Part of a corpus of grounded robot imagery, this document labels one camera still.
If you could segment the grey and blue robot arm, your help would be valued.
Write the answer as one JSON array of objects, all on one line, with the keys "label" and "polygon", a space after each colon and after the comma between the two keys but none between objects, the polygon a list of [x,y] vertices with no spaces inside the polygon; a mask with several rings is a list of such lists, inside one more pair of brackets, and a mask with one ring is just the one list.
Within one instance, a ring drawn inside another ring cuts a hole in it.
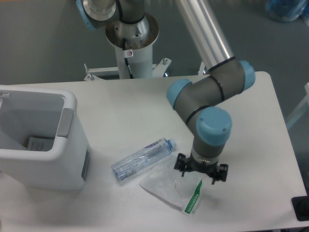
[{"label": "grey and blue robot arm", "polygon": [[[218,164],[232,127],[230,115],[218,104],[255,83],[250,63],[233,55],[206,0],[179,0],[177,7],[206,66],[207,76],[195,83],[179,79],[167,90],[167,99],[194,135],[190,157],[177,156],[174,168],[200,172],[213,182],[225,181],[227,164]],[[121,79],[152,78],[153,56],[146,54],[158,38],[158,23],[145,11],[142,0],[78,0],[84,23],[90,29],[105,27],[115,48]]]}]

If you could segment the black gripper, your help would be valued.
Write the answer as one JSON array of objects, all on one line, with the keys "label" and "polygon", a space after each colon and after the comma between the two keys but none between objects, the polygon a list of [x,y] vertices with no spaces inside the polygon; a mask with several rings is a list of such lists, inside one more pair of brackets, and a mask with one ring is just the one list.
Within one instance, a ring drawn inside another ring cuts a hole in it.
[{"label": "black gripper", "polygon": [[217,166],[218,162],[213,164],[207,164],[205,162],[198,163],[193,156],[189,158],[186,155],[179,153],[177,155],[176,163],[174,169],[181,172],[181,177],[184,177],[185,172],[199,172],[211,176],[214,185],[217,181],[225,182],[228,173],[228,164],[220,164]]}]

